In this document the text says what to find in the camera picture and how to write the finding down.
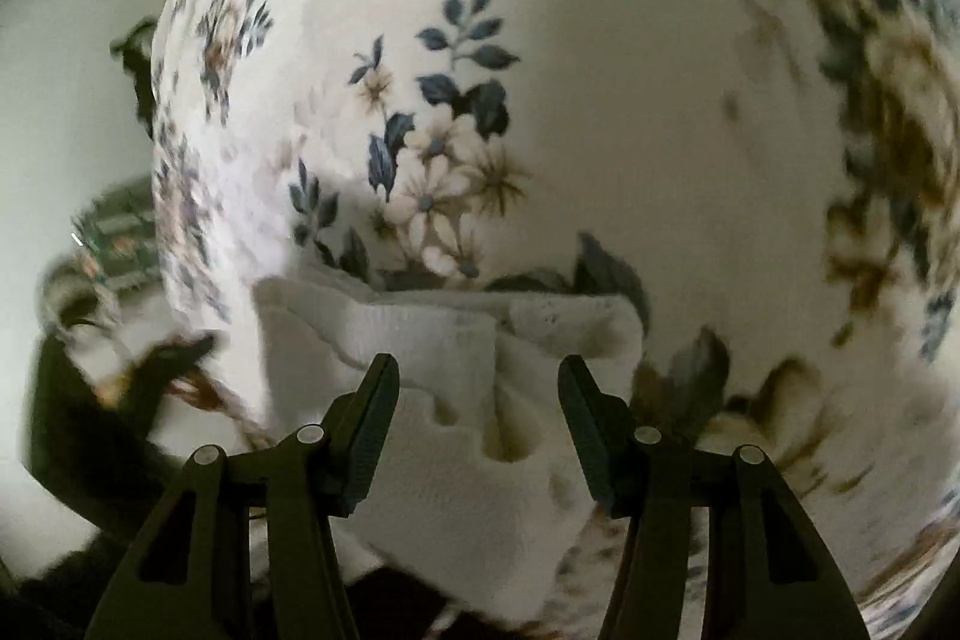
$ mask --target round metal joint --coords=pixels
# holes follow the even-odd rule
[[[299,439],[304,445],[313,445],[320,442],[323,439],[323,427],[317,426],[315,423],[304,426],[296,433],[296,439]]]
[[[664,439],[659,429],[653,426],[641,426],[634,432],[634,437],[637,438],[637,442],[642,442],[644,445],[656,445],[661,439]]]
[[[743,461],[746,461],[748,464],[762,464],[766,456],[763,455],[763,451],[760,448],[757,448],[755,445],[744,445],[740,448],[740,458]]]
[[[193,461],[200,464],[200,466],[207,466],[212,464],[214,461],[220,457],[220,448],[216,445],[205,445],[203,448],[198,448],[196,453],[193,455]]]

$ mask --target white floor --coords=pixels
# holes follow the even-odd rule
[[[70,250],[72,215],[110,184],[149,170],[131,81],[107,48],[163,1],[0,0],[0,557],[16,576],[91,533],[20,464],[35,286]],[[185,405],[167,417],[162,439],[183,455],[234,437],[225,419]]]

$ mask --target folded towel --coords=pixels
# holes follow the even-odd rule
[[[617,296],[381,295],[323,269],[253,292],[272,434],[323,416],[378,352],[400,402],[367,501],[343,528],[469,609],[533,619],[593,509],[557,398],[587,359],[628,398],[643,329]]]

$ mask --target black object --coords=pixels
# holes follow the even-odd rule
[[[694,506],[710,509],[704,640],[869,637],[827,546],[759,448],[717,456],[638,429],[580,357],[560,365],[559,389],[590,493],[611,517],[631,517],[600,640],[676,640]]]
[[[133,540],[88,640],[250,637],[251,507],[267,509],[280,637],[357,640],[328,516],[349,516],[367,496],[398,394],[397,362],[381,354],[320,427],[230,458],[200,448]]]

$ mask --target white towel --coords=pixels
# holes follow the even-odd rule
[[[619,297],[380,295],[342,273],[254,290],[272,433],[319,421],[378,352],[400,402],[368,499],[344,528],[466,608],[536,617],[593,501],[557,398],[581,354],[628,398],[643,330]]]

